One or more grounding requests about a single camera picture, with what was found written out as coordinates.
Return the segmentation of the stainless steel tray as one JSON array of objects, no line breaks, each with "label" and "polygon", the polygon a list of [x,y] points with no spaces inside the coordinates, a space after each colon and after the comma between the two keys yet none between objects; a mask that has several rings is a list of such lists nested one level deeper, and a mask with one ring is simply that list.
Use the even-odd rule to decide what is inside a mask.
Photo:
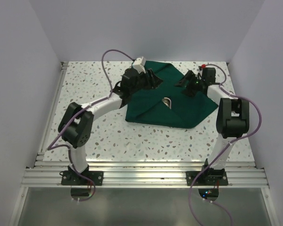
[{"label": "stainless steel tray", "polygon": [[172,101],[171,101],[170,98],[165,97],[165,98],[162,99],[162,102],[163,102],[169,109],[172,108]]}]

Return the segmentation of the green surgical cloth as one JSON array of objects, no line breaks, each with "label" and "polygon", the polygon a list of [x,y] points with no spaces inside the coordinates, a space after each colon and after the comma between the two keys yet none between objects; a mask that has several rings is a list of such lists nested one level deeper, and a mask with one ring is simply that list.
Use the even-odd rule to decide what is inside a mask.
[{"label": "green surgical cloth", "polygon": [[[127,105],[127,122],[192,129],[217,109],[218,105],[204,94],[188,97],[182,93],[183,88],[175,87],[183,74],[172,64],[147,61],[145,67],[163,82],[156,89],[133,94]],[[165,97],[171,99],[171,109],[162,102]]]}]

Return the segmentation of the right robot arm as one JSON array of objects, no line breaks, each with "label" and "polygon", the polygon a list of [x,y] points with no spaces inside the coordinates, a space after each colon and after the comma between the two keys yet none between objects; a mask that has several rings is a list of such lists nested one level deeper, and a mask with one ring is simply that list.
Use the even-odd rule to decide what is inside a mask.
[{"label": "right robot arm", "polygon": [[225,169],[226,160],[236,140],[249,131],[249,101],[226,91],[222,82],[216,82],[216,69],[206,65],[202,65],[197,74],[189,70],[175,86],[183,87],[183,94],[189,97],[202,93],[218,105],[217,142],[212,154],[206,159],[203,166],[205,170],[200,174],[201,181],[211,185],[217,180],[216,170]]}]

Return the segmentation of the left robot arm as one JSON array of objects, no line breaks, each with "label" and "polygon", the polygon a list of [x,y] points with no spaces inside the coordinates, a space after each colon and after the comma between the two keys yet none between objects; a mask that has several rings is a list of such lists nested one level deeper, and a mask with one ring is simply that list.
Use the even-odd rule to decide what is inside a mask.
[{"label": "left robot arm", "polygon": [[88,142],[92,124],[101,116],[126,106],[133,94],[140,90],[152,90],[163,82],[151,69],[132,66],[125,70],[121,81],[117,82],[109,96],[79,105],[72,102],[58,127],[61,138],[71,145],[69,151],[72,179],[78,185],[88,181],[89,174],[85,144]]}]

